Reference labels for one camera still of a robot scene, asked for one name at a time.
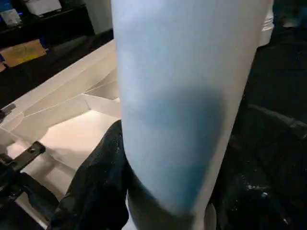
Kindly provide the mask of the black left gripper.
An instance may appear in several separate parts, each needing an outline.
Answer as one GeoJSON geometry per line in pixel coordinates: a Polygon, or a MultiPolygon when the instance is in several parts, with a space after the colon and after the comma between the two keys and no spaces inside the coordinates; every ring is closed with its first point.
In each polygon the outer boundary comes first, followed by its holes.
{"type": "Polygon", "coordinates": [[[46,151],[46,147],[35,141],[20,155],[12,158],[7,149],[0,146],[0,193],[7,193],[15,186],[28,194],[45,194],[46,188],[22,170],[46,151]]]}

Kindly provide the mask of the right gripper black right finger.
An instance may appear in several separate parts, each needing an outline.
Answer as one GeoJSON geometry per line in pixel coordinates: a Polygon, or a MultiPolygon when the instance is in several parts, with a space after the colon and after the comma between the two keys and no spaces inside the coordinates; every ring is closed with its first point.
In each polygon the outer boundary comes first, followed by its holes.
{"type": "Polygon", "coordinates": [[[211,203],[219,230],[302,229],[302,140],[280,134],[248,148],[232,137],[211,203]]]}

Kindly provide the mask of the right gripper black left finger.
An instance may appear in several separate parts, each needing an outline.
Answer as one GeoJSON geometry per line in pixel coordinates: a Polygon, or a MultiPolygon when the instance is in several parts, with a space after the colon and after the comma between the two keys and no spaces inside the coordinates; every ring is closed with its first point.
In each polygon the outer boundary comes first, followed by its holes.
{"type": "Polygon", "coordinates": [[[120,230],[128,222],[130,167],[121,121],[80,165],[50,221],[51,230],[120,230]]]}

